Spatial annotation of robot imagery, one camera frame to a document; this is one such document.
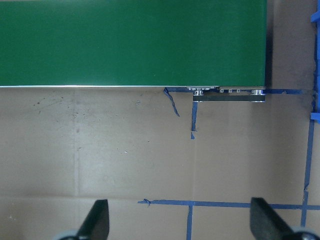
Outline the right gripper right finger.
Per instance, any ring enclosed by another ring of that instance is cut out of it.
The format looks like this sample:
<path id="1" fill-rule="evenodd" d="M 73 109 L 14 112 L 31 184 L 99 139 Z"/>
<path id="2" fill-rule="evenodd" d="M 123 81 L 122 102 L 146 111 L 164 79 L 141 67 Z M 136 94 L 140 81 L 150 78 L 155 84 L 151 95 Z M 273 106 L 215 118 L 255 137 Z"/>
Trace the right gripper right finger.
<path id="1" fill-rule="evenodd" d="M 261 197 L 250 201 L 249 226 L 256 240 L 283 240 L 293 234 L 289 225 Z"/>

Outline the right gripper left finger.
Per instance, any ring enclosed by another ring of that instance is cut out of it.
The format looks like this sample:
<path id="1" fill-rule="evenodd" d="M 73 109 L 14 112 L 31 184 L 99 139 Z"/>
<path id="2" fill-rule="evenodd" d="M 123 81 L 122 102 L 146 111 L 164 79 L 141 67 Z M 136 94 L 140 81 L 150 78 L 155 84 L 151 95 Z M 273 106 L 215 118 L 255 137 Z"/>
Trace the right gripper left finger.
<path id="1" fill-rule="evenodd" d="M 107 199 L 96 200 L 75 235 L 76 240 L 107 240 L 110 233 Z"/>

